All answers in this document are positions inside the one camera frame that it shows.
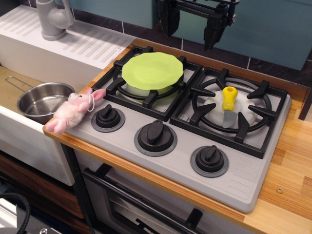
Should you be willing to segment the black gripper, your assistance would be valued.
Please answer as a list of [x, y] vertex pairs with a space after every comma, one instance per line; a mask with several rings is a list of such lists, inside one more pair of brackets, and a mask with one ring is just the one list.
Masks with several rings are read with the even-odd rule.
[[234, 22], [236, 0], [214, 0], [216, 6], [199, 3], [196, 0], [159, 0], [158, 14], [163, 33], [170, 37], [179, 26], [180, 11], [184, 11], [207, 19], [204, 32], [204, 50], [211, 50], [220, 42], [228, 19]]

